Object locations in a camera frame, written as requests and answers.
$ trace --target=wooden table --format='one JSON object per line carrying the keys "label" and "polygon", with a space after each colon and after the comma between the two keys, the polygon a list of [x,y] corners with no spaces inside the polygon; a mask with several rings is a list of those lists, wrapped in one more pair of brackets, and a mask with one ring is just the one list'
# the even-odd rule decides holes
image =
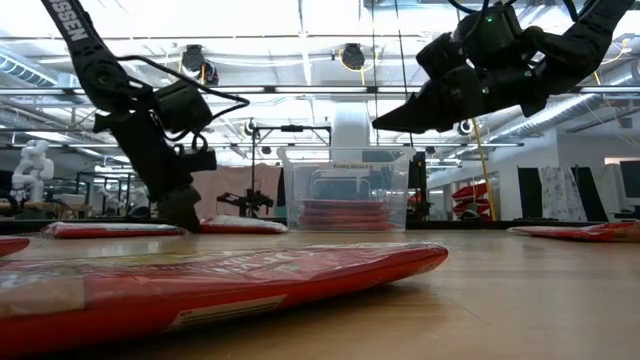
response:
{"label": "wooden table", "polygon": [[47,240],[12,258],[430,240],[434,272],[281,313],[75,351],[104,359],[636,359],[640,245],[502,231]]}

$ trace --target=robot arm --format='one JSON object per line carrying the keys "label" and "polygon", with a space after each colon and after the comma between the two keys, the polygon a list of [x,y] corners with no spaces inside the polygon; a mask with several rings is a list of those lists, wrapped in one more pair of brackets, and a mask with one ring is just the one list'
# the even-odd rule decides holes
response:
{"label": "robot arm", "polygon": [[[535,26],[522,30],[513,2],[488,7],[485,0],[483,10],[462,19],[453,34],[427,45],[417,61],[430,80],[407,103],[374,120],[373,127],[442,132],[513,105],[531,116],[546,107],[549,95],[566,92],[598,68],[634,0],[587,0],[563,35]],[[545,58],[531,66],[537,52]]]}
{"label": "robot arm", "polygon": [[[213,119],[245,107],[249,101],[203,87],[186,76],[139,56],[116,57],[105,46],[79,0],[42,0],[42,4],[62,34],[76,74],[89,100],[110,113],[96,115],[94,132],[109,130],[149,189],[149,197],[169,222],[190,231],[200,229],[194,204],[200,195],[191,186],[193,178],[184,158],[167,145],[194,134],[192,148],[206,152],[200,135]],[[181,79],[154,91],[128,76],[119,61],[138,60]],[[238,102],[212,115],[198,89]],[[166,131],[179,134],[168,138]],[[203,146],[197,149],[196,139]]]}

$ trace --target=plastic storage bin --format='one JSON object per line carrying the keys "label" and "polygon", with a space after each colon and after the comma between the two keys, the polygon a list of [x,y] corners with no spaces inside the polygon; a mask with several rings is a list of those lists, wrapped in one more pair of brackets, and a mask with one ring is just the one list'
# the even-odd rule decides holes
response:
{"label": "plastic storage bin", "polygon": [[281,147],[292,231],[405,230],[410,147]]}

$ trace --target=curtain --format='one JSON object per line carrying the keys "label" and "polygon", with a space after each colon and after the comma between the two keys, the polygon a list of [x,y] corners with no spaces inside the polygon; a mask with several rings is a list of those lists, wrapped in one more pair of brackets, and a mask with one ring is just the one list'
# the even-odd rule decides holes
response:
{"label": "curtain", "polygon": [[580,193],[569,169],[547,166],[540,169],[542,216],[567,222],[586,222]]}

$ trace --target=red plastic bag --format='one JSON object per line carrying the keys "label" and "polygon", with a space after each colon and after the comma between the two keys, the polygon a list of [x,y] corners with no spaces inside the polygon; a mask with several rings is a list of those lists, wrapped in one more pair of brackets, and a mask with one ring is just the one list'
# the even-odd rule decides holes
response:
{"label": "red plastic bag", "polygon": [[179,330],[430,271],[425,243],[0,260],[0,358]]}
{"label": "red plastic bag", "polygon": [[574,241],[640,242],[640,223],[623,222],[587,227],[517,226],[509,231],[531,236]]}
{"label": "red plastic bag", "polygon": [[0,236],[0,258],[17,253],[29,246],[29,238],[21,236]]}
{"label": "red plastic bag", "polygon": [[205,234],[282,234],[288,230],[273,221],[227,215],[203,220],[200,226]]}
{"label": "red plastic bag", "polygon": [[56,239],[81,239],[182,235],[186,231],[177,226],[163,224],[56,222],[45,226],[41,233]]}

